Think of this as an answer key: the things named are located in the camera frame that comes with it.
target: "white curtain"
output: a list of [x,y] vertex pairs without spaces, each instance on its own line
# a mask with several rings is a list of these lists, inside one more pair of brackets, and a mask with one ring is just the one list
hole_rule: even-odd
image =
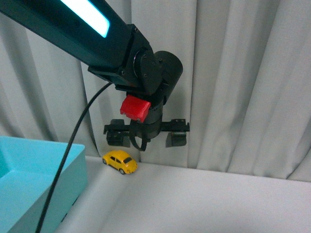
[[[154,51],[184,72],[163,120],[185,118],[184,147],[161,133],[142,162],[311,181],[311,1],[110,0]],[[68,141],[105,81],[85,64],[0,14],[0,134]],[[88,155],[115,149],[103,128],[123,118],[113,86],[94,102],[76,143]]]

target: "led light strip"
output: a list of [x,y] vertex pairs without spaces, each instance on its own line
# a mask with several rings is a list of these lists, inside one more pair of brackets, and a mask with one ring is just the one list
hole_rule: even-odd
[[97,31],[102,37],[106,37],[110,22],[109,20],[88,0],[61,0],[67,7],[76,13],[89,26]]

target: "blue container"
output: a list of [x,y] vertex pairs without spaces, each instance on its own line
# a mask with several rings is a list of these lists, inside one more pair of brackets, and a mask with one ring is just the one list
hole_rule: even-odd
[[[0,233],[34,233],[67,143],[0,136]],[[42,233],[52,233],[87,183],[85,147],[74,144]]]

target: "yellow toy car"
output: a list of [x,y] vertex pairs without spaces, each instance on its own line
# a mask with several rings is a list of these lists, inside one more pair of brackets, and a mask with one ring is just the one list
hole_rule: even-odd
[[112,166],[122,175],[136,171],[137,163],[128,153],[122,150],[112,150],[103,156],[103,163]]

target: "red gripper part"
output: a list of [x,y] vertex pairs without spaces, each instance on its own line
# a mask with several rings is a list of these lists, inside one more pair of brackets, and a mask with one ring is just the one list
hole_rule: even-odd
[[148,101],[127,95],[122,103],[120,113],[126,114],[126,116],[132,120],[139,120],[140,122],[144,122],[148,115],[150,106],[151,103]]

